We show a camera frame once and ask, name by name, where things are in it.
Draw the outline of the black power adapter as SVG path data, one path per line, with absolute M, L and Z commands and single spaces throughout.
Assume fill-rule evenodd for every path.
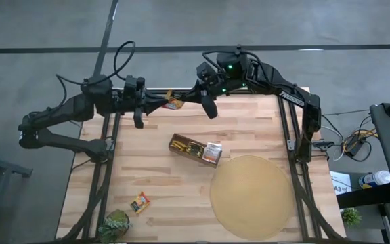
M 352 157 L 356 156 L 365 141 L 365 139 L 359 138 L 358 136 L 350 137 L 350 139 L 347 139 L 343 145 L 345 154 Z

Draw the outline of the small green plant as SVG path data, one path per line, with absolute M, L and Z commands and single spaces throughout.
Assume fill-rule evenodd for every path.
M 342 209 L 341 218 L 346 227 L 357 226 L 362 220 L 362 216 L 356 208 Z

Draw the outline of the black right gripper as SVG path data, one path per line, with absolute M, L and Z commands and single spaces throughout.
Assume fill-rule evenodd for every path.
M 193 87 L 184 91 L 180 100 L 183 102 L 201 103 L 208 118 L 214 119 L 218 115 L 214 102 L 216 97 L 227 95 L 232 91 L 246 87 L 246 81 L 240 77 L 233 78 L 226 73 L 215 71 L 207 62 L 196 68 L 198 88 Z

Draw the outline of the small black clamp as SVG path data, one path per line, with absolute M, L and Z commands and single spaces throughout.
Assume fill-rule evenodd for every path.
M 318 148 L 320 150 L 328 150 L 330 147 L 334 146 L 335 143 L 331 141 L 318 140 L 318 141 L 313 141 L 311 145 L 314 148 Z

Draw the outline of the round woven straw placemat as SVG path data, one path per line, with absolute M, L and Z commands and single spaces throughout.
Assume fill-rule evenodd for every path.
M 278 234 L 294 212 L 288 176 L 275 163 L 252 155 L 235 157 L 216 169 L 210 201 L 226 230 L 251 241 Z

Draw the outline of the white paper sheet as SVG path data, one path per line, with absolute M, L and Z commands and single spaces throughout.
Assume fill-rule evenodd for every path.
M 349 174 L 331 171 L 330 175 L 336 195 L 341 195 L 353 190 L 351 187 L 351 178 Z

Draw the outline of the white blue canister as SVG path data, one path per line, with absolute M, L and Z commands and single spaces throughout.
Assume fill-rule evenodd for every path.
M 382 170 L 366 174 L 359 178 L 358 184 L 362 189 L 374 188 L 380 185 L 390 184 L 390 172 Z

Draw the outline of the wooden compartment tea box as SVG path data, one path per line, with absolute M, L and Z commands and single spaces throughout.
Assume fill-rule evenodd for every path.
M 201 144 L 204 147 L 206 146 L 206 144 L 203 144 L 202 142 L 195 141 L 193 139 L 187 138 L 187 137 L 185 137 L 185 136 L 183 136 L 181 134 L 176 134 L 176 133 L 173 134 L 171 140 L 169 141 L 169 145 L 171 144 L 172 140 L 177 140 L 177 141 L 183 142 L 186 145 L 188 145 L 189 142 L 195 142 L 195 143 Z M 198 158 L 198 157 L 192 156 L 192 155 L 188 154 L 187 152 L 181 152 L 177 148 L 170 147 L 169 145 L 168 145 L 168 148 L 169 148 L 169 150 L 171 152 L 176 153 L 176 154 L 178 154 L 180 156 L 183 156 L 183 157 L 185 157 L 187 159 L 191 159 L 191 160 L 193 160 L 193 161 L 195 161 L 197 163 L 201 163 L 203 165 L 206 165 L 206 166 L 209 166 L 209 167 L 212 167 L 212 168 L 217 168 L 218 165 L 219 165 L 219 160 L 221 158 L 222 152 L 220 154 L 220 157 L 218 159 L 217 164 L 214 164 L 214 163 L 210 163 L 208 161 L 203 160 L 202 157 Z

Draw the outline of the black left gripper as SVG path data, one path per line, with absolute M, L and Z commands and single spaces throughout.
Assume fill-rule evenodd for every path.
M 165 96 L 147 94 L 144 78 L 136 78 L 132 75 L 125 77 L 122 114 L 132 112 L 133 122 L 137 129 L 144 128 L 144 122 L 142 121 L 143 113 L 148 115 L 167 103 L 168 99 Z

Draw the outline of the green yellow tea packet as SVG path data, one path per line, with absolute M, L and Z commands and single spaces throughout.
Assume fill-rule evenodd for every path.
M 204 154 L 204 146 L 195 142 L 189 142 L 186 152 L 192 156 L 201 158 Z

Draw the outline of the potted succulent plant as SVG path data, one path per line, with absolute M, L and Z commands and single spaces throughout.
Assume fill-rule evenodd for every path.
M 117 209 L 107 215 L 98 228 L 99 239 L 103 244 L 116 243 L 130 229 L 131 223 L 128 215 Z

